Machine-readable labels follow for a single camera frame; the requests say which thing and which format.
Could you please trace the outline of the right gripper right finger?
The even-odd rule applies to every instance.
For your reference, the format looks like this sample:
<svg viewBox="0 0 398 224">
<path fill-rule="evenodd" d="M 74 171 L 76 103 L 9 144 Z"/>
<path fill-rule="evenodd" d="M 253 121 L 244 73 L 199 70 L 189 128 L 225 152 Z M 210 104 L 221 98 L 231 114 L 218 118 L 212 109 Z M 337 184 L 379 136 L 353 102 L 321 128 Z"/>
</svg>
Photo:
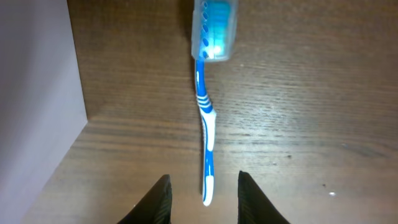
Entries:
<svg viewBox="0 0 398 224">
<path fill-rule="evenodd" d="M 248 172 L 239 171 L 238 224 L 289 224 Z"/>
</svg>

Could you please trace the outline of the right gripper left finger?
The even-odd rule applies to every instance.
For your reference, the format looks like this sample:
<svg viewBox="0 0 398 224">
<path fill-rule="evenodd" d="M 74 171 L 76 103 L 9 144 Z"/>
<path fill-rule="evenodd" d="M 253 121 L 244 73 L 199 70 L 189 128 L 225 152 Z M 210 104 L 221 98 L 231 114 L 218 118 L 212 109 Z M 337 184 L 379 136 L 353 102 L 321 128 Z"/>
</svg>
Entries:
<svg viewBox="0 0 398 224">
<path fill-rule="evenodd" d="M 171 224 L 172 184 L 163 175 L 118 224 Z"/>
</svg>

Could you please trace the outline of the blue white toothbrush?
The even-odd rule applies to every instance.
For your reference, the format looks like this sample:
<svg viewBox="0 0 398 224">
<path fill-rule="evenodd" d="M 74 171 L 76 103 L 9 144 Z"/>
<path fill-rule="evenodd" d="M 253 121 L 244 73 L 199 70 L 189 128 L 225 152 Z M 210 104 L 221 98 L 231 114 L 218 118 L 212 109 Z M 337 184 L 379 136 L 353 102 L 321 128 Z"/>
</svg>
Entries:
<svg viewBox="0 0 398 224">
<path fill-rule="evenodd" d="M 191 55 L 195 61 L 195 91 L 203 136 L 204 206 L 210 206 L 215 187 L 213 149 L 216 111 L 205 85 L 205 64 L 229 60 L 236 37 L 238 0 L 195 0 L 192 17 Z"/>
</svg>

